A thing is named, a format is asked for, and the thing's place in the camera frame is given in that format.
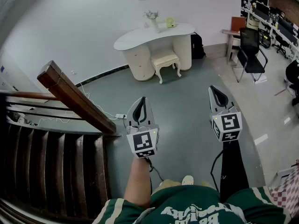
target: green shirt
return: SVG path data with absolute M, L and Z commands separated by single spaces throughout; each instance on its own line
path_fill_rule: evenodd
M 202 186 L 177 186 L 155 193 L 149 209 L 122 198 L 106 202 L 95 224 L 286 224 L 289 213 L 272 203 L 267 187 L 244 189 L 226 203 Z

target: black mesh chair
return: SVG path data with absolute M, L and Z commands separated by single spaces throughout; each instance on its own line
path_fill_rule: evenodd
M 286 51 L 285 51 L 285 47 L 288 48 L 288 47 L 290 46 L 290 44 L 287 43 L 285 40 L 283 40 L 282 37 L 279 36 L 279 35 L 277 35 L 277 36 L 275 37 L 275 39 L 276 39 L 276 41 L 279 42 L 279 45 L 272 44 L 273 47 L 274 47 L 274 46 L 278 47 L 278 50 L 276 51 L 276 53 L 278 53 L 279 51 L 281 51 L 281 52 L 284 54 L 285 58 L 287 59 L 287 57 L 286 57 Z
M 235 74 L 234 69 L 243 67 L 243 71 L 241 77 L 238 78 L 235 74 L 237 82 L 240 82 L 244 71 L 246 73 L 250 73 L 254 81 L 258 81 L 263 73 L 265 73 L 265 67 L 268 63 L 268 58 L 263 53 L 263 51 L 259 47 L 259 32 L 250 28 L 241 28 L 241 45 L 240 51 L 238 52 L 238 59 L 242 66 L 233 66 L 233 72 Z M 260 61 L 257 58 L 258 52 L 261 51 L 262 55 L 266 59 L 266 63 L 264 66 L 261 65 Z M 253 74 L 260 74 L 256 79 Z

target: vase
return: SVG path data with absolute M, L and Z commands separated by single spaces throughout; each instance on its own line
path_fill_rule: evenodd
M 151 19 L 151 26 L 153 28 L 154 33 L 160 33 L 160 29 L 156 19 Z

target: white shoe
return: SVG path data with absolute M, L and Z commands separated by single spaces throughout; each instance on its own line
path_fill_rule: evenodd
M 192 176 L 187 175 L 183 178 L 182 185 L 193 185 L 194 179 Z

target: brick wall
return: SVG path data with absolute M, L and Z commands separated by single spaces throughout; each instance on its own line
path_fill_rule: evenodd
M 278 7 L 287 19 L 299 26 L 299 2 L 297 0 L 269 0 L 270 7 Z

